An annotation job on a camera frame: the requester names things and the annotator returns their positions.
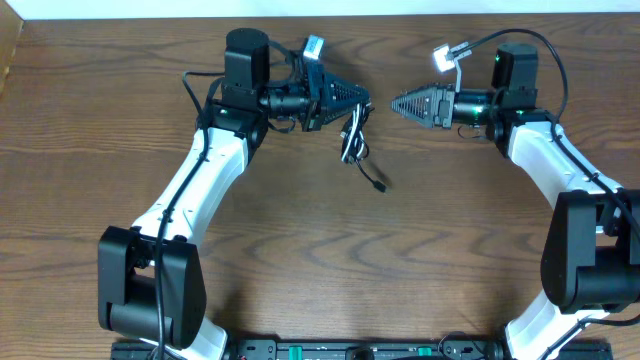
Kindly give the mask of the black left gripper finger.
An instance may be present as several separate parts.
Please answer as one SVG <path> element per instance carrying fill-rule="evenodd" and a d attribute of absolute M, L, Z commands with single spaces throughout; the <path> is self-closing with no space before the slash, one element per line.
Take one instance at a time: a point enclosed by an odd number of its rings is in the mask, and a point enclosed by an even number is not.
<path fill-rule="evenodd" d="M 330 104 L 322 104 L 319 121 L 322 126 L 328 125 L 333 121 L 351 114 L 353 110 L 356 110 L 357 107 L 366 108 L 367 103 L 355 103 L 349 105 L 330 105 Z"/>
<path fill-rule="evenodd" d="M 370 102 L 370 95 L 366 88 L 348 82 L 333 73 L 324 74 L 324 90 L 329 108 L 351 108 Z"/>

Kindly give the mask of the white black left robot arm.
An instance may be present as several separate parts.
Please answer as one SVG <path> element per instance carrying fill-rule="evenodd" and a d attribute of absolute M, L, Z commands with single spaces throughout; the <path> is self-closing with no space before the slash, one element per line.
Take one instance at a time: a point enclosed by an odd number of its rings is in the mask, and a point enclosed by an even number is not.
<path fill-rule="evenodd" d="M 220 359 L 224 329 L 206 317 L 199 249 L 225 193 L 246 170 L 269 131 L 317 131 L 344 119 L 343 162 L 366 152 L 362 127 L 368 91 L 328 72 L 324 41 L 284 49 L 288 77 L 270 76 L 278 45 L 252 28 L 226 37 L 224 69 L 211 74 L 195 102 L 196 131 L 187 157 L 153 205 L 127 228 L 111 226 L 97 248 L 98 320 L 123 336 L 115 359 Z"/>

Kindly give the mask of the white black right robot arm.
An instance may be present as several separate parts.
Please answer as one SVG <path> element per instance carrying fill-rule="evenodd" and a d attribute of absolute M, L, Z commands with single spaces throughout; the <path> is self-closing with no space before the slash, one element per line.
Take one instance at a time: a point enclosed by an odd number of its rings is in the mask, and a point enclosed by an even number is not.
<path fill-rule="evenodd" d="M 484 129 L 553 210 L 540 263 L 542 290 L 485 345 L 485 359 L 591 358 L 592 347 L 567 347 L 588 325 L 639 321 L 610 317 L 639 300 L 639 193 L 603 175 L 571 144 L 557 116 L 537 107 L 537 70 L 534 46 L 504 43 L 490 89 L 431 83 L 391 102 L 394 112 L 426 128 Z"/>

